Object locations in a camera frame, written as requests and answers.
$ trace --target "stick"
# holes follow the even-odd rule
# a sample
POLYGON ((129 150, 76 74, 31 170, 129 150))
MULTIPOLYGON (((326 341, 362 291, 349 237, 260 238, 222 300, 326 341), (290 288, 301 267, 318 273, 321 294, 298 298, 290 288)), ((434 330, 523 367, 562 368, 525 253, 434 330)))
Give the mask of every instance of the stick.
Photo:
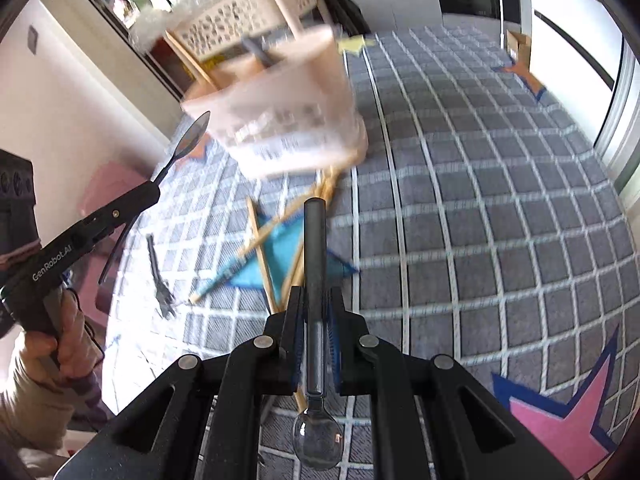
POLYGON ((335 186, 338 184, 338 179, 340 178, 340 170, 329 168, 328 173, 329 175, 326 178, 326 183, 324 184, 321 195, 321 198, 326 202, 327 207, 329 207, 329 204, 334 197, 335 186))
POLYGON ((199 302, 212 290, 230 280, 233 275, 238 272, 238 270, 242 269, 246 265, 255 248, 264 243, 267 237, 271 234, 271 231, 273 231, 277 225, 287 220, 290 216, 293 215, 293 213, 300 209, 303 203, 305 203, 306 199, 315 196, 317 187, 318 186, 313 186, 309 193, 301 195, 297 199, 295 199, 285 209, 284 213, 281 216, 273 218, 267 224, 263 225, 258 232, 258 236, 255 237, 249 245, 241 248, 236 254, 236 257, 231 258, 231 260, 229 260, 224 265, 224 267, 222 267, 222 269, 218 271, 217 275, 212 280, 204 280, 204 284, 196 292, 189 296, 190 303, 195 304, 199 302))
POLYGON ((296 249, 296 254, 293 256, 293 260, 291 261, 291 266, 289 267, 289 272, 282 282, 282 290, 280 291, 280 300, 282 301, 281 307, 286 310, 287 304, 289 303, 289 293, 291 291, 291 283, 293 282, 293 276, 296 273, 296 268, 298 268, 298 262, 302 257, 302 251, 304 249, 304 238, 301 236, 300 241, 298 242, 298 248, 296 249))
MULTIPOLYGON (((251 229, 254 232, 254 237, 257 237, 260 232, 260 225, 258 224, 258 213, 255 210, 254 201, 251 200, 251 197, 246 198, 246 208, 249 213, 249 221, 251 222, 251 229)), ((258 257, 258 266, 260 267, 260 273, 262 275, 262 284, 264 285, 264 290, 267 293, 267 303, 269 304, 269 311, 272 314, 276 314, 277 312, 282 312, 280 310, 280 306, 276 302, 275 294, 273 293, 273 283, 271 282, 271 275, 269 273, 269 266, 267 264, 267 258, 264 254, 264 247, 262 245, 257 246, 255 248, 256 256, 258 257)), ((300 388, 296 390, 293 395, 296 400, 296 404, 298 405, 298 413, 304 412, 308 405, 306 403, 306 397, 300 391, 300 388)), ((264 419, 269 414, 269 410, 273 406, 273 399, 270 399, 270 403, 267 403, 265 409, 262 410, 262 415, 260 416, 260 423, 264 423, 264 419)))
MULTIPOLYGON (((246 209, 249 213, 249 222, 251 222, 251 229, 254 233, 254 237, 257 237, 260 232, 260 224, 258 224, 258 213, 255 211, 254 201, 251 200, 250 196, 246 198, 246 209)), ((279 312, 279 305, 276 302, 276 296, 273 293, 273 283, 271 282, 267 257, 264 255, 264 247, 262 245, 257 246, 255 248, 255 254, 258 257, 258 266, 260 267, 260 273, 262 275, 262 285, 264 286, 264 291, 267 294, 269 312, 276 314, 279 312)))
POLYGON ((276 5, 280 9, 284 21, 287 22, 287 25, 289 25, 289 28, 293 33, 293 37, 296 39, 301 38, 304 27, 302 26, 302 22, 300 22, 300 17, 298 16, 298 14, 296 12, 291 12, 289 7, 287 7, 287 3, 285 0, 273 1, 276 2, 276 5))
POLYGON ((242 46, 245 47, 247 52, 253 54, 265 68, 271 68, 277 63, 277 61, 273 59, 270 54, 267 54, 260 46, 260 44, 257 41, 254 41, 253 38, 249 36, 243 36, 242 38, 240 38, 240 41, 242 42, 242 46))
POLYGON ((164 36, 172 50, 187 66, 191 73, 193 73, 198 81, 211 85, 214 90, 220 90, 220 86, 213 81, 213 78, 210 76, 209 72, 207 72, 202 64, 182 46, 182 44, 172 31, 166 30, 164 32, 164 36))

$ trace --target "sleeve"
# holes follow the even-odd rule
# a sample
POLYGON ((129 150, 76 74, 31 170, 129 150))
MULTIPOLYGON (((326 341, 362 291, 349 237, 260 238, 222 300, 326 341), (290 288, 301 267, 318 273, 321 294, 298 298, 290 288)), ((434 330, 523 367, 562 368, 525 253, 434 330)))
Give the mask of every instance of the sleeve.
POLYGON ((55 453, 73 413, 62 390, 28 377, 14 349, 6 389, 0 394, 0 434, 11 446, 55 453))

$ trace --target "pink chair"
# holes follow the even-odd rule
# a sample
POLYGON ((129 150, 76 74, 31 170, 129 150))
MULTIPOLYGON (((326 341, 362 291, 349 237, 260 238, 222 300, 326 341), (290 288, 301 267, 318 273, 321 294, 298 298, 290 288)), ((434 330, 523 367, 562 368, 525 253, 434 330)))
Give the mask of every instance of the pink chair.
MULTIPOLYGON (((131 168, 117 162, 108 162, 98 168, 92 176, 78 204, 80 214, 82 217, 89 215, 146 180, 144 176, 131 168)), ((110 237, 105 238, 74 267, 73 282, 84 315, 105 328, 107 327, 119 259, 111 267, 102 286, 98 285, 98 277, 123 228, 121 226, 116 229, 110 237)))

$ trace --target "gray checkered rug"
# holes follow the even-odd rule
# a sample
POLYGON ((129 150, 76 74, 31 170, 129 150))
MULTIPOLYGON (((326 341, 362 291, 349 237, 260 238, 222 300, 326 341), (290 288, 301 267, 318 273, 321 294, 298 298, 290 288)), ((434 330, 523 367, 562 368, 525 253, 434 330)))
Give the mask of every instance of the gray checkered rug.
MULTIPOLYGON (((348 308, 403 352, 452 354, 488 389, 501 374, 567 402, 618 332, 601 426, 618 442, 638 388, 640 285, 616 194, 549 94, 536 101, 476 30, 380 36, 345 64, 366 120, 367 160, 340 182, 328 246, 361 273, 348 308)), ((221 288, 175 320, 155 313, 143 235, 179 298, 246 240, 244 198, 282 211, 316 175, 249 182, 218 145, 162 184, 129 238, 108 328, 104 400, 119 412, 178 356, 217 356, 261 333, 258 292, 221 288)), ((262 428, 260 478, 372 478, 366 398, 329 399, 344 425, 338 467, 300 467, 292 399, 262 428)))

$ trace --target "human hand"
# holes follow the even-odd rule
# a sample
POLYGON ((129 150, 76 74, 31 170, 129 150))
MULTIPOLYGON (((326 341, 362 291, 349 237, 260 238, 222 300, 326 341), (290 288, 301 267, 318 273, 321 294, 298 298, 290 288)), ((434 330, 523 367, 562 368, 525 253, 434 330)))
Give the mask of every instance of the human hand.
POLYGON ((84 329, 84 314, 78 309, 76 297, 68 290, 62 293, 60 304, 62 337, 42 332, 22 332, 16 346, 27 375, 37 383, 62 386, 65 380, 87 377, 102 357, 102 352, 84 329), (58 349, 60 377, 52 378, 40 362, 58 349))

